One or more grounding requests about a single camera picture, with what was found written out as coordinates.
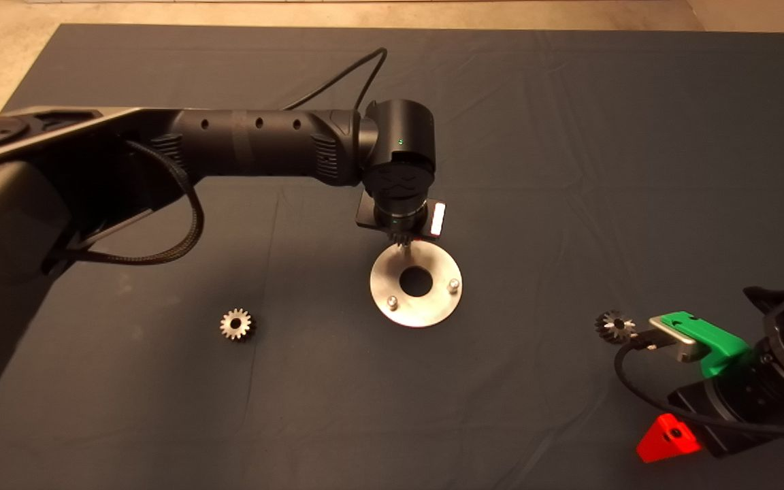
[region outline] black cable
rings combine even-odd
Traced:
[[[187,254],[196,243],[199,242],[201,232],[205,227],[205,212],[201,208],[199,196],[195,193],[195,187],[192,181],[189,180],[186,171],[177,163],[172,161],[164,154],[157,152],[149,146],[141,145],[136,142],[125,142],[129,148],[142,153],[144,156],[150,157],[153,161],[161,164],[165,170],[177,180],[178,186],[183,191],[186,198],[189,199],[190,205],[193,207],[193,224],[190,226],[189,232],[184,236],[174,247],[168,248],[159,254],[144,255],[143,257],[123,257],[122,255],[103,254],[101,252],[91,252],[89,250],[69,250],[59,249],[50,253],[52,258],[70,260],[70,261],[91,261],[91,263],[115,263],[121,265],[156,265],[162,263],[170,263],[176,261]]]
[[[748,422],[722,421],[722,419],[716,419],[714,416],[700,415],[699,413],[694,413],[690,410],[685,410],[679,408],[678,406],[673,406],[667,402],[650,397],[648,394],[644,393],[644,391],[641,391],[640,388],[635,387],[634,384],[632,384],[632,382],[628,379],[628,376],[625,374],[625,369],[623,369],[625,356],[627,356],[628,353],[637,347],[638,345],[632,344],[632,342],[628,342],[628,344],[623,345],[619,349],[619,352],[616,353],[616,359],[613,360],[613,367],[616,369],[616,376],[619,377],[619,381],[625,385],[625,388],[628,388],[631,393],[639,397],[644,402],[654,406],[656,409],[662,410],[662,412],[672,413],[677,418],[682,419],[682,421],[691,422],[693,424],[707,425],[710,427],[727,429],[730,431],[749,432],[749,434],[758,434],[774,438],[784,438],[784,425],[749,424]]]
[[[383,63],[386,62],[386,56],[388,55],[388,53],[389,51],[386,48],[377,48],[376,50],[373,50],[373,52],[370,52],[369,54],[362,56],[354,64],[349,65],[347,68],[344,68],[343,71],[341,71],[339,74],[334,75],[329,81],[326,81],[326,83],[315,88],[313,92],[308,93],[307,95],[301,97],[301,99],[298,99],[295,102],[289,103],[288,105],[284,105],[283,108],[281,108],[281,111],[291,111],[292,109],[299,108],[301,105],[303,105],[303,103],[308,102],[308,100],[314,99],[314,97],[325,92],[327,89],[329,89],[329,87],[338,83],[340,81],[340,78],[346,77],[346,75],[351,74],[351,72],[354,71],[354,69],[366,64],[368,61],[379,56],[380,59],[377,61],[377,65],[374,66],[374,70],[371,71],[371,75],[367,77],[364,86],[361,87],[361,92],[359,93],[358,99],[355,100],[355,105],[353,107],[353,110],[358,111],[359,105],[361,105],[361,100],[364,99],[365,94],[368,92],[368,88],[371,87],[371,83],[374,81],[374,77],[376,77],[377,72],[380,71],[380,68],[382,68]]]

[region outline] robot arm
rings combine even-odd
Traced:
[[[47,290],[71,260],[183,195],[201,231],[192,187],[206,176],[310,176],[364,183],[357,224],[398,243],[435,239],[442,212],[434,120],[410,100],[353,110],[225,111],[40,108],[0,116],[0,375]]]
[[[746,288],[744,293],[765,314],[765,337],[752,347],[685,311],[650,318],[653,328],[642,332],[635,332],[634,322],[618,311],[598,317],[601,338],[622,344],[614,362],[619,380],[666,413],[638,445],[644,461],[700,447],[722,458],[784,438],[784,291]],[[674,390],[669,403],[651,397],[623,369],[625,356],[644,348],[667,351],[682,363],[700,363],[704,378]]]

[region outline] cable connector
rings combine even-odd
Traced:
[[[631,335],[631,345],[634,350],[659,350],[659,348],[676,344],[676,339],[660,329],[648,329]]]

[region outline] bevel gear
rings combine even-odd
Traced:
[[[637,325],[634,320],[618,310],[610,310],[595,320],[595,331],[610,344],[623,344],[632,337],[637,337]]]

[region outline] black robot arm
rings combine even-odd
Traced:
[[[364,183],[357,224],[396,242],[434,239],[434,121],[408,100],[353,110],[37,108],[0,116],[0,375],[47,290],[73,260],[162,263],[186,253],[206,176],[310,176]],[[186,195],[177,253],[110,260],[91,245]],[[1,314],[7,305],[7,314]]]

